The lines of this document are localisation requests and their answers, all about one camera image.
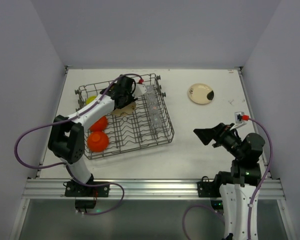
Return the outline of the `cream plate red marks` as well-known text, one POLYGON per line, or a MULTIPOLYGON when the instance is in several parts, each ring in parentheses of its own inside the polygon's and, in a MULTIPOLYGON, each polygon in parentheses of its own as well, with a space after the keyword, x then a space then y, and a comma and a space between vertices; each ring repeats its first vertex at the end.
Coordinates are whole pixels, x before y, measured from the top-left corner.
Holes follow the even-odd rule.
POLYGON ((133 114, 133 112, 136 110, 136 102, 132 102, 129 105, 121 108, 121 109, 115 109, 111 112, 111 114, 115 117, 125 117, 133 114))

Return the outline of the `orange bowl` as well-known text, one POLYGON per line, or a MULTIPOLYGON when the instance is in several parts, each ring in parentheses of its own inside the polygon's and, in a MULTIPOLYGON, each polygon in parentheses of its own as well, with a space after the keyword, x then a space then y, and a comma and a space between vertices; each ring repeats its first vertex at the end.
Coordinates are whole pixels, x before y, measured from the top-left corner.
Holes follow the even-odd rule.
POLYGON ((91 132, 102 132, 104 131, 108 126, 108 120, 106 116, 101 117, 98 121, 96 121, 89 130, 91 132))
POLYGON ((109 145, 108 136, 102 131, 92 132, 87 138, 87 146, 92 152, 103 152, 109 145))

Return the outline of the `cream plate black brushstroke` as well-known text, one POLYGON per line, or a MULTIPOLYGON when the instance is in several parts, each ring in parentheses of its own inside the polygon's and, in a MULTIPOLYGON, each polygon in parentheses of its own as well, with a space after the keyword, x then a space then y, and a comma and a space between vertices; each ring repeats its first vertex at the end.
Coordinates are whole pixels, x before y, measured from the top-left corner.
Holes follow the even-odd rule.
POLYGON ((195 83, 187 90, 189 99, 199 105, 209 104, 215 97, 214 90, 204 83, 195 83))

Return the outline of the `grey wire dish rack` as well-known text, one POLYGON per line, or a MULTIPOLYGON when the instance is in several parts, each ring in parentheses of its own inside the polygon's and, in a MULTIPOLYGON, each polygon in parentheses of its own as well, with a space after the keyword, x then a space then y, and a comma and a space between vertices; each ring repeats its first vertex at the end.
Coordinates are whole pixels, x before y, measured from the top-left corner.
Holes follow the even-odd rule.
POLYGON ((116 117, 111 113, 106 115, 108 125, 104 130, 109 138, 109 145, 103 152, 92 152, 87 146, 84 155, 88 160, 96 160, 123 153, 157 147, 172 142, 175 131, 165 103, 165 92, 160 85, 161 77, 155 73, 142 75, 144 85, 154 86, 153 94, 160 107, 158 114, 162 121, 162 128, 153 129, 151 115, 149 115, 146 96, 138 97, 136 109, 131 115, 116 117))

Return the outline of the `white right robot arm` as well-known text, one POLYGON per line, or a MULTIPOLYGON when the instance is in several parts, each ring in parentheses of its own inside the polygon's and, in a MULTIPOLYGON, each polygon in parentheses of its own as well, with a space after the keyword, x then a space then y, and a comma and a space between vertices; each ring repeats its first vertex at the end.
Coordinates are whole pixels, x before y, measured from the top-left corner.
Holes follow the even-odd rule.
POLYGON ((258 239, 258 186, 262 180, 258 161, 265 140, 255 132, 241 139, 233 123, 193 132, 205 146, 214 141, 214 148, 224 147, 234 157, 229 172, 219 171, 212 181, 203 176, 197 182, 198 197, 221 198, 225 240, 258 239))

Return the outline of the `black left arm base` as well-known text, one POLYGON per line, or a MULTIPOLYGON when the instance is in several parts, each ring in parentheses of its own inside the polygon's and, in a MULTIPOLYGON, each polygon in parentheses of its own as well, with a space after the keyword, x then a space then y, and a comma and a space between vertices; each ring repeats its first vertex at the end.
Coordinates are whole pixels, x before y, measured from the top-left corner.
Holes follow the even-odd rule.
POLYGON ((107 198, 110 190, 109 182, 94 181, 93 177, 88 180, 87 185, 93 185, 93 187, 79 184, 74 180, 65 181, 63 183, 65 187, 64 196, 67 198, 75 198, 75 209, 84 214, 87 214, 88 210, 95 208, 98 197, 107 198))

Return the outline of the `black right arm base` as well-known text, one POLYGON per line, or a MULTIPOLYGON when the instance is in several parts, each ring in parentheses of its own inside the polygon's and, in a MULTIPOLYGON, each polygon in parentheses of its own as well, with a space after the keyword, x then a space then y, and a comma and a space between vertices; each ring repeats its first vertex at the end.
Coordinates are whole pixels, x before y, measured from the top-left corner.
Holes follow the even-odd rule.
POLYGON ((235 195, 235 184, 240 184, 240 178, 233 177, 230 172, 220 171, 217 173, 212 181, 207 176, 203 176, 197 184, 197 193, 199 198, 222 198, 223 208, 229 208, 231 210, 237 210, 237 203, 235 196, 228 196, 228 192, 223 195, 220 192, 220 187, 229 185, 230 194, 235 195))

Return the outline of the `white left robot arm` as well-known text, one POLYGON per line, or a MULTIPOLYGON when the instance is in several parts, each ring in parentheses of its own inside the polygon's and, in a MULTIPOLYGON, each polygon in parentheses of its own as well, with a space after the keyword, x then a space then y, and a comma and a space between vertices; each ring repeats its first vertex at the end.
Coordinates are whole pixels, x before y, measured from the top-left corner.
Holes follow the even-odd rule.
POLYGON ((47 147, 65 164, 73 180, 86 185, 93 179, 83 159, 86 131, 101 117, 128 106, 146 92, 142 79, 122 74, 91 103, 68 116, 55 117, 47 147))

